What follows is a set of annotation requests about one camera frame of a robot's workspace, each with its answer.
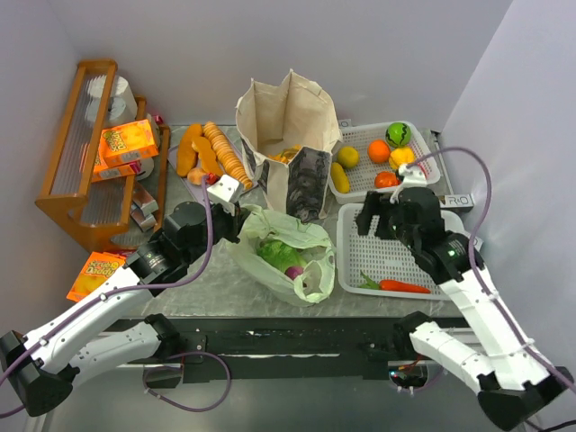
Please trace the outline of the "orange carrot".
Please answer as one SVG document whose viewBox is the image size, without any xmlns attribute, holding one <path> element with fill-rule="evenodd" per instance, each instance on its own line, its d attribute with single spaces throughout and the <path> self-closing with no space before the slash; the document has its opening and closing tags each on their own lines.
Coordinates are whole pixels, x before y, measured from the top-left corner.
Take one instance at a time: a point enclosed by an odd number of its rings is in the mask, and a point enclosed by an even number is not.
<svg viewBox="0 0 576 432">
<path fill-rule="evenodd" d="M 420 285 L 404 283 L 391 279 L 382 279 L 380 282 L 376 282 L 364 272 L 361 272 L 360 275 L 364 279 L 364 284 L 362 284 L 361 287 L 365 289 L 395 293 L 431 294 L 431 291 L 428 288 Z"/>
</svg>

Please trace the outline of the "green plastic grocery bag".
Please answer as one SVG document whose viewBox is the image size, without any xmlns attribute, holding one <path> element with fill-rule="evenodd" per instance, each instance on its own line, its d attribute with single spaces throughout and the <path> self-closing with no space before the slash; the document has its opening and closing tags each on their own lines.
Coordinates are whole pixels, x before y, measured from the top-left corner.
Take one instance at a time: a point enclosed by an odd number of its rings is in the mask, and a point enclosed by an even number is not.
<svg viewBox="0 0 576 432">
<path fill-rule="evenodd" d="M 248 205 L 238 243 L 226 249 L 249 276 L 283 302 L 308 307 L 325 301 L 336 280 L 336 248 L 318 224 Z"/>
</svg>

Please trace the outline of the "orange gummy snack bag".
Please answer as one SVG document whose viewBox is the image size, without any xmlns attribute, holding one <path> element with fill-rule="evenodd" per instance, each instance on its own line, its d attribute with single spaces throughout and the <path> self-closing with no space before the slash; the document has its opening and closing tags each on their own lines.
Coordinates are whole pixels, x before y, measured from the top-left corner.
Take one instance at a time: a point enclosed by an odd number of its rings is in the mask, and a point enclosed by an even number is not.
<svg viewBox="0 0 576 432">
<path fill-rule="evenodd" d="M 290 148 L 283 149 L 280 153 L 276 155 L 269 155 L 268 157 L 273 161 L 287 165 L 295 158 L 295 156 L 299 153 L 301 149 L 302 146 L 295 145 Z"/>
</svg>

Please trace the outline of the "napa cabbage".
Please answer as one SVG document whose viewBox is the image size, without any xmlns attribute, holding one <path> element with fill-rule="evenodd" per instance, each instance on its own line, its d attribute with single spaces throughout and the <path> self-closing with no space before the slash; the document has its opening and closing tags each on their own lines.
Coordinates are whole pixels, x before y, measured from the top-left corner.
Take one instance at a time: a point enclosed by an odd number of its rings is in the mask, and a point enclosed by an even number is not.
<svg viewBox="0 0 576 432">
<path fill-rule="evenodd" d="M 290 266 L 305 267 L 307 265 L 297 248 L 277 239 L 263 241 L 256 248 L 256 254 L 282 273 Z"/>
</svg>

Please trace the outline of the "beige canvas tote bag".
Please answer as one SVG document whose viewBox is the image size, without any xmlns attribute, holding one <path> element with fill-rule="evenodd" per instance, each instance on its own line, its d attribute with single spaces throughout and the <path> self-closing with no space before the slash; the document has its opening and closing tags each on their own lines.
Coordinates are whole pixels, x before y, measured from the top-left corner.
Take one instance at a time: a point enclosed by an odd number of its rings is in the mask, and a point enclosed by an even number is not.
<svg viewBox="0 0 576 432">
<path fill-rule="evenodd" d="M 342 140 L 335 105 L 315 81 L 290 71 L 280 85 L 253 80 L 236 105 L 248 177 L 270 209 L 303 222 L 324 219 L 332 150 Z M 300 145 L 289 164 L 268 156 Z"/>
</svg>

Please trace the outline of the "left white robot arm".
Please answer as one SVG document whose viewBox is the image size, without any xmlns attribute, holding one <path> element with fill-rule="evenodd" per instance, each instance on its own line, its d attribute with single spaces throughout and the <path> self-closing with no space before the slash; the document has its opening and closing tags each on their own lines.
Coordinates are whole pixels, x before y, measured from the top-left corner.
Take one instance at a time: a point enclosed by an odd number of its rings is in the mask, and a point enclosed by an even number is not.
<svg viewBox="0 0 576 432">
<path fill-rule="evenodd" d="M 38 417 L 55 409 L 82 383 L 114 367 L 148 358 L 172 360 L 184 343 L 175 325 L 152 314 L 132 328 L 100 337 L 123 314 L 162 292 L 193 282 L 197 259 L 209 262 L 221 239 L 239 242 L 249 211 L 239 204 L 183 202 L 94 292 L 46 325 L 1 338 L 1 380 L 9 382 L 21 409 Z"/>
</svg>

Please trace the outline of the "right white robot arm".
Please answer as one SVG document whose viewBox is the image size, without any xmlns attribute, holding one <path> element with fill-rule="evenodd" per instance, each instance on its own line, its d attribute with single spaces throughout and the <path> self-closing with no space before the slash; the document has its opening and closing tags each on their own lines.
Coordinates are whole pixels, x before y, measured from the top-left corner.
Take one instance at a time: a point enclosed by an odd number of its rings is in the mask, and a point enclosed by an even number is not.
<svg viewBox="0 0 576 432">
<path fill-rule="evenodd" d="M 408 188 L 396 198 L 370 192 L 355 223 L 361 236 L 398 240 L 456 305 L 483 349 L 475 351 L 417 311 L 394 326 L 397 352 L 443 366 L 475 393 L 497 428 L 518 427 L 573 386 L 570 372 L 550 365 L 520 330 L 471 238 L 446 228 L 430 189 Z"/>
</svg>

